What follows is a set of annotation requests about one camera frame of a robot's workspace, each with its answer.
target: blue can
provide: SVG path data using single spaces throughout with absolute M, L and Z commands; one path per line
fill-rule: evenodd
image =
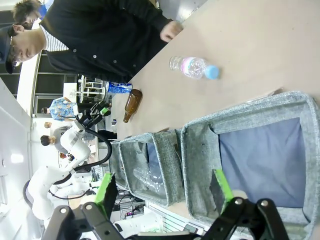
M 132 90 L 131 83 L 116 83 L 116 82 L 107 82 L 106 89 L 108 93 L 112 94 L 128 94 Z

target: brown glass bottle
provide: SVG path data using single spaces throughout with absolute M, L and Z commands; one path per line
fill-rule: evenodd
M 126 105 L 124 107 L 124 118 L 123 121 L 127 123 L 129 119 L 131 118 L 131 115 L 134 114 L 139 106 L 139 103 L 142 99 L 142 92 L 138 89 L 132 89 L 128 100 L 126 101 Z

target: small gray storage basket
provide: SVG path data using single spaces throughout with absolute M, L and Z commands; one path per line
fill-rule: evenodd
M 119 142 L 111 142 L 112 154 L 109 158 L 109 172 L 115 173 L 115 183 L 121 189 L 128 189 L 126 185 L 125 171 L 122 165 L 120 152 L 119 152 Z
M 185 198 L 177 141 L 176 131 L 171 131 L 148 132 L 119 143 L 127 187 L 134 196 L 161 206 L 169 206 Z M 165 194 L 148 189 L 133 173 L 135 168 L 143 168 L 147 164 L 147 144 L 154 144 Z
M 303 207 L 277 209 L 291 240 L 309 239 L 320 218 L 319 109 L 310 96 L 298 91 L 234 106 L 193 120 L 183 127 L 182 169 L 190 215 L 207 223 L 212 223 L 218 217 L 210 192 L 210 183 L 212 170 L 222 168 L 220 134 L 296 118 L 299 118 L 305 149 L 306 181 Z

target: gray shirt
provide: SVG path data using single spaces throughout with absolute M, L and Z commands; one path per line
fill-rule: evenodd
M 53 136 L 55 137 L 54 146 L 60 153 L 63 153 L 63 154 L 67 154 L 68 151 L 61 146 L 60 138 L 69 128 L 71 128 L 71 126 L 62 126 L 57 128 L 53 132 Z

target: black and white striped shirt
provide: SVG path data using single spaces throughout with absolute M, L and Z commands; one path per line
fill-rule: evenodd
M 44 36 L 45 36 L 45 40 L 46 40 L 45 50 L 46 51 L 57 52 L 57 51 L 66 51 L 69 49 L 61 41 L 59 41 L 54 36 L 52 36 L 50 33 L 48 33 L 43 26 L 40 25 L 40 27 L 44 33 Z

